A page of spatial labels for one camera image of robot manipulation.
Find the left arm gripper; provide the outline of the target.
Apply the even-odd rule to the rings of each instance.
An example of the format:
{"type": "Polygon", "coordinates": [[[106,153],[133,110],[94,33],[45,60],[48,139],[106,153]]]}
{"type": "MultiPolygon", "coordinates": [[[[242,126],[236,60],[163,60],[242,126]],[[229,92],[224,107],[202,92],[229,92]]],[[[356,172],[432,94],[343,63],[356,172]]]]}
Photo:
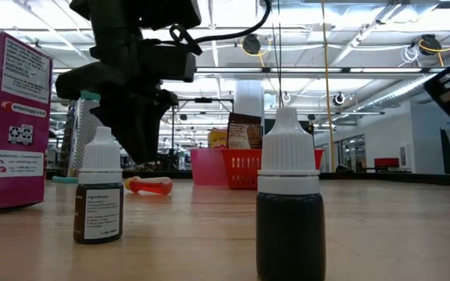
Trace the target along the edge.
{"type": "Polygon", "coordinates": [[[101,96],[91,110],[136,163],[157,158],[161,118],[178,97],[161,89],[162,80],[191,82],[195,57],[183,48],[153,40],[97,40],[90,53],[96,62],[60,74],[57,95],[77,100],[82,91],[101,96]]]}

